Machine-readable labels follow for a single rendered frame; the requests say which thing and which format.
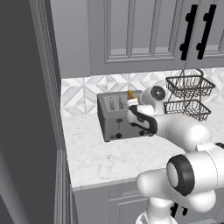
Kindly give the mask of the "grey metal toaster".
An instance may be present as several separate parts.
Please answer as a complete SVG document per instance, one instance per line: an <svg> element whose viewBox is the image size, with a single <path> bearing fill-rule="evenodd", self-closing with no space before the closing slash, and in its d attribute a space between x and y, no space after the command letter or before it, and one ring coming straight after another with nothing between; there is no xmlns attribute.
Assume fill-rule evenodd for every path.
<svg viewBox="0 0 224 224"><path fill-rule="evenodd" d="M101 125L101 133L105 142L116 140L116 134L121 133L119 139L140 137L139 131L144 130L139 127L131 126L126 117L128 92L108 92L97 95L97 114ZM120 130L116 119L122 118ZM151 137L152 134L145 131L145 136Z"/></svg>

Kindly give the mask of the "grey drawer front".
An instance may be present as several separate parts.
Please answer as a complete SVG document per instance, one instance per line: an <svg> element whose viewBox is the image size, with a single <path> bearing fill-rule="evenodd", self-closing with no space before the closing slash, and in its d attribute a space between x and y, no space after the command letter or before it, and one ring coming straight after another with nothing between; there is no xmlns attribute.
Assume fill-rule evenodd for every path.
<svg viewBox="0 0 224 224"><path fill-rule="evenodd" d="M111 185L108 188L109 200L132 200L134 198L142 198L135 182Z"/></svg>

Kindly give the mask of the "tall dark grey cabinet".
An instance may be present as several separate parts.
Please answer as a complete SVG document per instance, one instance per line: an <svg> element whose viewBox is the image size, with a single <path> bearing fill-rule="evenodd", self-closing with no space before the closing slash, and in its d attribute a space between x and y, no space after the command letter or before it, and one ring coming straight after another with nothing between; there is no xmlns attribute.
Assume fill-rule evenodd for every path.
<svg viewBox="0 0 224 224"><path fill-rule="evenodd" d="M70 224L50 0L0 0L0 224Z"/></svg>

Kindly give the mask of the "grey wall cupboard door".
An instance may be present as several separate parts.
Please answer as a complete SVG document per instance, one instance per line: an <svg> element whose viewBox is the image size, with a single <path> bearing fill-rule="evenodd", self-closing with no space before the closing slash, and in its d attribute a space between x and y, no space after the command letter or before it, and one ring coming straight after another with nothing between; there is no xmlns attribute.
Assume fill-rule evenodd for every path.
<svg viewBox="0 0 224 224"><path fill-rule="evenodd" d="M181 69L186 0L87 0L90 71Z"/></svg>
<svg viewBox="0 0 224 224"><path fill-rule="evenodd" d="M203 17L211 4L216 5L213 23L203 59L197 59L196 45L201 41L205 28ZM199 0L185 67L187 69L224 67L224 0Z"/></svg>

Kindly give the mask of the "grey base cupboard door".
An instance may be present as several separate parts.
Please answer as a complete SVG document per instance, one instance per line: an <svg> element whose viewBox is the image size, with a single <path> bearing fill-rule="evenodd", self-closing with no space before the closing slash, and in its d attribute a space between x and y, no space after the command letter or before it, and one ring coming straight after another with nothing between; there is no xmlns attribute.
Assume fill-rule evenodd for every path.
<svg viewBox="0 0 224 224"><path fill-rule="evenodd" d="M108 224L136 224L145 210L147 198L142 196L110 199L108 201Z"/></svg>

